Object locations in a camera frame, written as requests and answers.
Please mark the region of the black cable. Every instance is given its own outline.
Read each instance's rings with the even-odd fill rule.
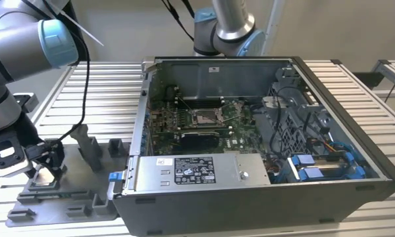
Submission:
[[[184,33],[186,33],[187,36],[191,38],[191,40],[195,41],[194,37],[192,37],[191,34],[187,32],[187,30],[186,30],[186,28],[184,28],[184,26],[183,26],[183,23],[182,23],[182,21],[180,21],[179,13],[178,13],[175,7],[171,5],[170,0],[167,0],[167,3],[168,3],[168,4],[164,2],[164,0],[160,0],[160,1],[163,2],[163,4],[164,4],[167,10],[170,11],[171,15],[172,15],[172,17],[174,17],[174,19],[176,20],[179,26],[182,27]]]
[[[49,3],[47,2],[47,0],[43,0],[43,3],[44,3],[44,5],[45,5],[47,10],[51,12],[52,16],[57,19],[57,18],[59,18],[59,17],[57,17],[57,14],[55,13],[55,11],[53,11],[53,9],[52,9]]]
[[[57,14],[55,13],[47,0],[43,0],[43,3],[45,5],[45,8],[48,9],[51,14],[53,15],[53,17],[57,19]],[[83,98],[83,106],[81,106],[81,118],[80,118],[77,124],[73,125],[73,127],[67,131],[67,133],[64,133],[57,140],[51,142],[51,144],[49,144],[51,147],[53,145],[56,145],[59,142],[61,142],[61,140],[80,127],[80,125],[83,124],[83,122],[85,120],[85,114],[87,114],[87,96],[88,96],[88,87],[89,87],[91,56],[89,56],[89,50],[88,50],[88,46],[87,46],[85,41],[71,30],[69,30],[69,33],[72,34],[73,38],[77,39],[77,41],[81,43],[81,46],[84,47],[84,50],[85,50],[85,56],[87,56],[87,78],[85,78],[85,89],[84,89],[84,98]]]
[[[274,152],[274,154],[279,157],[279,158],[283,158],[283,155],[280,152],[275,151],[274,150],[274,147],[272,147],[272,143],[274,143],[274,139],[275,139],[275,135],[278,133],[278,130],[279,130],[279,124],[282,122],[282,104],[279,102],[279,99],[278,99],[278,96],[276,96],[276,106],[278,106],[278,115],[276,115],[276,122],[275,122],[275,128],[274,128],[274,133],[271,135],[271,139],[270,139],[270,149],[271,151]]]
[[[394,88],[395,88],[395,84],[394,84],[394,86],[393,86],[393,88],[391,88],[391,90],[390,90],[390,92],[389,92],[387,97],[385,98],[385,103],[389,101],[389,98],[390,98],[390,96],[391,96],[391,93],[393,93]]]
[[[306,132],[306,130],[307,130],[307,125],[308,125],[310,117],[311,117],[311,112],[307,114],[307,117],[306,117],[306,121],[304,121],[304,124],[303,124],[303,132]]]
[[[184,6],[187,8],[187,11],[190,11],[190,14],[191,14],[192,18],[195,18],[195,12],[194,12],[194,8],[192,8],[192,5],[191,5],[190,1],[188,0],[182,0],[182,2],[183,2]]]

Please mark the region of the barcode label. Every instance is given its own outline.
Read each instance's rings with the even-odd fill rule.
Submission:
[[[156,165],[172,165],[172,158],[158,158]]]

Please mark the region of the blue latch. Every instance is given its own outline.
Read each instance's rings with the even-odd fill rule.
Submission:
[[[108,176],[109,182],[117,182],[123,180],[123,172],[112,172]]]

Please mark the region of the white wall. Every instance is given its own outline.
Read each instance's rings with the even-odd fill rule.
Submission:
[[[272,55],[371,70],[378,59],[395,59],[395,0],[286,0]]]
[[[85,37],[93,60],[140,61],[144,56],[191,56],[194,43],[160,0],[73,0],[77,20],[105,47]],[[194,9],[210,0],[191,0]],[[180,0],[171,0],[194,35],[194,19]],[[248,0],[256,24],[266,29],[272,0]]]

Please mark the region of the wires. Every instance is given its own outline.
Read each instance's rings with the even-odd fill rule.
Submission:
[[[324,146],[326,146],[327,148],[330,148],[330,150],[331,150],[332,152],[336,151],[336,150],[334,149],[334,147],[330,146],[330,144],[327,144],[326,142],[322,142],[322,143],[324,144]]]
[[[45,5],[45,8],[48,9],[51,14],[53,15],[53,17],[57,19],[57,14],[52,10],[52,7],[51,7],[49,3],[47,2],[47,0],[43,0],[43,3]],[[81,106],[81,117],[80,117],[77,124],[73,125],[73,127],[67,131],[67,133],[64,133],[57,140],[51,142],[49,147],[55,146],[59,142],[61,142],[61,140],[80,127],[80,125],[83,124],[83,122],[85,120],[85,114],[87,114],[87,96],[88,96],[89,74],[91,74],[91,56],[89,56],[89,50],[88,50],[88,46],[87,46],[85,41],[71,30],[69,30],[69,32],[71,32],[73,38],[81,43],[81,46],[85,50],[85,56],[87,56],[87,78],[85,78],[85,89],[84,89],[83,106]]]
[[[283,155],[280,152],[275,151],[274,150],[274,147],[272,147],[272,143],[274,143],[274,139],[275,139],[275,135],[278,133],[278,130],[279,130],[279,124],[282,122],[282,104],[279,103],[279,99],[278,99],[278,96],[276,96],[276,106],[278,106],[278,115],[276,115],[276,122],[275,122],[275,128],[274,128],[274,133],[271,135],[271,139],[270,139],[270,149],[271,151],[274,152],[274,154],[279,157],[279,158],[283,158]]]
[[[394,91],[394,88],[395,88],[395,84],[394,84],[394,86],[393,86],[393,88],[391,88],[391,90],[390,90],[390,92],[389,92],[387,97],[385,98],[385,103],[389,101],[389,98],[390,98],[390,96],[391,96],[391,93],[393,93],[393,91]]]
[[[183,2],[184,6],[187,8],[187,11],[190,11],[191,17],[195,18],[195,12],[194,12],[194,8],[192,8],[192,5],[191,5],[190,1],[188,0],[182,0],[182,2]]]
[[[187,32],[187,30],[186,30],[186,28],[184,28],[184,26],[183,26],[183,23],[182,23],[182,21],[180,21],[179,13],[178,13],[176,9],[174,8],[174,6],[171,5],[170,0],[167,0],[167,3],[166,3],[164,0],[160,0],[160,1],[163,2],[163,4],[164,4],[167,10],[170,11],[171,15],[172,15],[172,17],[174,17],[174,19],[176,20],[179,26],[182,27],[184,33],[186,33],[187,36],[191,38],[191,40],[195,41],[194,37],[192,37],[191,34]]]
[[[330,143],[330,146],[335,146],[335,145],[342,146],[343,148],[346,148],[346,149],[350,151],[350,153],[351,153],[351,155],[354,156],[354,158],[358,157],[358,155],[357,155],[357,153],[355,153],[355,150],[354,150],[354,148],[353,148],[350,145],[347,145],[347,144],[343,143],[343,142],[331,142],[331,143]]]
[[[303,124],[303,132],[306,132],[306,130],[307,130],[310,117],[311,117],[311,112],[307,114],[307,117],[306,117],[306,121],[304,121],[304,124]]]

